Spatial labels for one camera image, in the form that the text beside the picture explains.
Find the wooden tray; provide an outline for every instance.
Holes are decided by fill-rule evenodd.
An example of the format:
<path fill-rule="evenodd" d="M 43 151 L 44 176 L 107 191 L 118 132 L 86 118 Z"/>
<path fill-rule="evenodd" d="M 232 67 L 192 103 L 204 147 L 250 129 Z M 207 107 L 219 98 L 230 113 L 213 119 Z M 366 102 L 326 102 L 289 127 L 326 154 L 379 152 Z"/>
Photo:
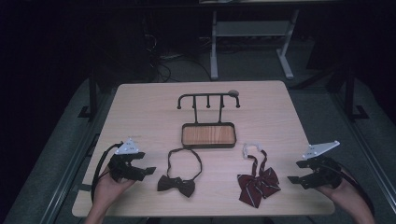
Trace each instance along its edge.
<path fill-rule="evenodd" d="M 181 143 L 189 148 L 234 147 L 235 127 L 231 122 L 186 123 L 182 127 Z"/>

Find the table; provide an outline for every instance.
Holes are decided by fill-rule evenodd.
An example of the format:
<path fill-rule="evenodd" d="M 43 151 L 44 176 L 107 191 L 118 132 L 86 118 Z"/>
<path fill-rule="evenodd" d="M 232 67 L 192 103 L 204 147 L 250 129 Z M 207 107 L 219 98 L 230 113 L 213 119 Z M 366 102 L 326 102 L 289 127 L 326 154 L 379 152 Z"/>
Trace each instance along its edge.
<path fill-rule="evenodd" d="M 192 100 L 183 100 L 177 109 L 177 98 L 185 93 L 239 91 L 240 108 L 235 99 L 224 97 L 222 121 L 235 125 L 234 148 L 195 149 L 201 157 L 203 171 L 195 179 L 190 198 L 176 189 L 158 192 L 157 183 L 166 175 L 169 150 L 181 147 L 181 127 L 194 122 Z M 199 122 L 217 122 L 219 99 L 197 98 Z M 133 161 L 140 168 L 157 167 L 153 175 L 137 182 L 107 211 L 121 217 L 232 217 L 232 216 L 299 216 L 329 215 L 333 203 L 314 189 L 303 189 L 287 179 L 289 175 L 307 175 L 310 169 L 299 169 L 308 147 L 303 127 L 288 91 L 280 81 L 197 82 L 167 84 L 124 84 L 118 88 L 104 128 L 82 181 L 90 185 L 96 165 L 107 148 L 131 136 L 143 160 Z M 237 175 L 251 175 L 252 160 L 244 160 L 244 143 L 260 143 L 268 154 L 266 168 L 272 167 L 279 178 L 281 191 L 262 200 L 258 209 L 240 202 L 241 189 Z M 113 151 L 106 158 L 107 164 Z M 252 148 L 249 154 L 259 162 L 263 155 Z M 199 171 L 196 158 L 187 151 L 171 157 L 171 177 L 192 178 Z M 87 216 L 91 208 L 88 191 L 80 190 L 73 206 L 77 217 Z"/>

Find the hand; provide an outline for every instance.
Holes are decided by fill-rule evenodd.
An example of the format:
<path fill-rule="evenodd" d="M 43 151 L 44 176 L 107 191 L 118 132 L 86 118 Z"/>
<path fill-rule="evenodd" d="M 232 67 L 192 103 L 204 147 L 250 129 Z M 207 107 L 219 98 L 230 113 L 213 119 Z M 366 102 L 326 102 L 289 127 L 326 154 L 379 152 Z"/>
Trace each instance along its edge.
<path fill-rule="evenodd" d="M 93 205 L 87 219 L 85 220 L 86 224 L 102 223 L 110 205 L 113 204 L 121 194 L 135 182 L 135 180 L 122 180 L 120 183 L 116 182 L 111 178 L 108 171 L 109 169 L 106 167 L 100 175 L 101 178 L 96 186 Z"/>
<path fill-rule="evenodd" d="M 345 170 L 342 170 L 342 172 L 352 178 Z M 348 212 L 356 223 L 375 223 L 369 206 L 359 195 L 355 187 L 344 178 L 342 178 L 341 184 L 336 189 L 332 189 L 329 186 L 321 186 L 316 188 L 316 190 L 326 195 L 335 204 Z"/>

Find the gray carpet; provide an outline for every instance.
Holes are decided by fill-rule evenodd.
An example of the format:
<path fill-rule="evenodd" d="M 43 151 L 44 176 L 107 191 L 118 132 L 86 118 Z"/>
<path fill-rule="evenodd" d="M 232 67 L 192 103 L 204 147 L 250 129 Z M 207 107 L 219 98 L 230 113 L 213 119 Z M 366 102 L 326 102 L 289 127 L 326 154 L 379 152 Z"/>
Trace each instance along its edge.
<path fill-rule="evenodd" d="M 318 71 L 305 69 L 313 42 L 293 41 L 287 57 L 295 79 L 287 80 L 276 57 L 278 43 L 264 43 L 257 48 L 249 48 L 234 54 L 220 54 L 219 81 L 232 80 L 282 80 L 287 86 L 300 83 Z M 172 71 L 171 78 L 178 81 L 208 81 L 209 54 L 203 53 L 198 62 L 173 60 L 164 63 Z M 160 67 L 165 76 L 168 72 Z M 346 119 L 339 105 L 343 92 L 331 95 L 324 90 L 327 78 L 301 91 L 290 91 L 298 116 L 303 124 L 308 141 L 319 144 L 338 140 L 341 146 L 326 153 L 327 156 L 343 163 L 361 182 L 375 204 L 377 223 L 395 223 L 396 215 L 383 190 L 375 180 L 373 169 L 366 160 L 361 142 L 353 131 L 357 128 L 367 145 L 373 149 L 391 183 L 396 183 L 396 168 L 393 166 L 396 145 L 396 128 L 376 104 L 370 90 L 357 81 L 355 102 L 362 105 L 370 119 Z M 90 151 L 90 143 L 101 132 L 106 114 L 115 92 L 98 92 L 99 112 L 92 122 L 78 118 L 84 105 L 89 104 L 88 81 L 81 84 L 69 106 L 64 111 L 56 129 L 43 149 L 34 170 L 26 181 L 21 193 L 8 214 L 5 223 L 82 223 L 83 219 L 73 217 L 71 210 L 77 196 L 77 186 L 81 183 L 90 157 L 82 157 L 81 163 L 73 161 L 81 150 Z M 70 186 L 63 185 L 64 171 L 75 171 L 68 178 Z M 61 199 L 54 203 L 54 195 Z M 49 204 L 59 206 L 59 212 L 51 214 Z M 331 216 L 325 217 L 271 217 L 276 224 L 281 223 L 351 223 L 350 217 L 339 208 Z M 144 217 L 107 217 L 105 223 L 145 223 Z M 215 217 L 210 218 L 165 218 L 162 223 L 262 223 L 262 217 Z"/>

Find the red patterned bow tie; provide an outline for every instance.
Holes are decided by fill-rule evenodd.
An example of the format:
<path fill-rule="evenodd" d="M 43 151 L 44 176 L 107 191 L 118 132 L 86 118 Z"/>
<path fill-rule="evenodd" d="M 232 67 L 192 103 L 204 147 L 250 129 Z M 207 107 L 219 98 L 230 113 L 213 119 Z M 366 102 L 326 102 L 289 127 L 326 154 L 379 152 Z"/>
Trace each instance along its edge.
<path fill-rule="evenodd" d="M 180 193 L 190 198 L 194 193 L 195 183 L 193 180 L 182 180 L 180 177 L 169 178 L 166 175 L 161 176 L 157 190 L 164 191 L 172 188 L 178 189 Z"/>
<path fill-rule="evenodd" d="M 258 208 L 262 198 L 266 199 L 272 194 L 280 191 L 279 181 L 277 175 L 272 168 L 264 171 L 264 166 L 267 161 L 267 155 L 262 151 L 265 158 L 260 166 L 259 176 L 256 177 L 257 159 L 248 155 L 248 158 L 254 159 L 252 167 L 252 175 L 238 175 L 239 187 L 241 187 L 241 195 L 239 200 L 241 202 L 250 204 Z"/>

